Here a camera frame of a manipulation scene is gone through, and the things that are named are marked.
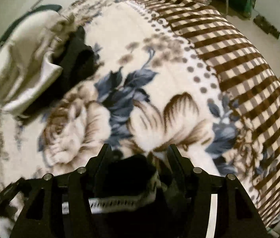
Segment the black grey striped sweater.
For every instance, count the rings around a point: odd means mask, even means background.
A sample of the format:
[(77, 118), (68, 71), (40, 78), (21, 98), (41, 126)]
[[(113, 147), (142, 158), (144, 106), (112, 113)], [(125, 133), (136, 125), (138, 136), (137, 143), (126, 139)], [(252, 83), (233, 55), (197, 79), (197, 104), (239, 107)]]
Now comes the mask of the black grey striped sweater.
[[(148, 159), (135, 155), (124, 160), (107, 156), (107, 160), (98, 173), (95, 191), (89, 196), (92, 213), (134, 210), (155, 200), (160, 180), (158, 170)], [(57, 188), (67, 190), (71, 173), (47, 176)]]

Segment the stack of white clothes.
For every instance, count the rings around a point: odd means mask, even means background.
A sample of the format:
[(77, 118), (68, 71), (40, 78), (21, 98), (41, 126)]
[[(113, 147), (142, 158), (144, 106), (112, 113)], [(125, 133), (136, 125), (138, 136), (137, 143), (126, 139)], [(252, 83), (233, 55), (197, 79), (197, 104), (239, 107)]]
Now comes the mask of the stack of white clothes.
[(53, 10), (25, 18), (0, 49), (0, 105), (21, 115), (60, 75), (51, 62), (76, 30), (75, 15)]

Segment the floral fleece bed blanket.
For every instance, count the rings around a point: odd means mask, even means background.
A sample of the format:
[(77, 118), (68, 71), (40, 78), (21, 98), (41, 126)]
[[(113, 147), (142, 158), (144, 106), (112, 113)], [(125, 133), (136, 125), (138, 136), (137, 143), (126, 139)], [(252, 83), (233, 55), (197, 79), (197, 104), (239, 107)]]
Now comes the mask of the floral fleece bed blanket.
[(108, 143), (178, 194), (167, 147), (235, 174), (266, 227), (280, 220), (280, 81), (219, 11), (192, 0), (78, 0), (61, 75), (19, 116), (0, 105), (0, 192), (83, 167)]

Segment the dark shoes on floor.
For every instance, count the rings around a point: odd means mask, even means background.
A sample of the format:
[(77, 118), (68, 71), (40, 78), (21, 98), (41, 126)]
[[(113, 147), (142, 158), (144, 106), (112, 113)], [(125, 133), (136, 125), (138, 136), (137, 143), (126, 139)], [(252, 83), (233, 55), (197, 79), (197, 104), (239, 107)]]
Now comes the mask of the dark shoes on floor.
[(257, 15), (254, 19), (253, 22), (255, 23), (256, 26), (258, 26), (264, 33), (271, 34), (274, 38), (279, 39), (280, 37), (280, 31), (276, 29), (275, 26), (273, 26), (271, 23), (269, 23), (266, 18), (263, 16)]

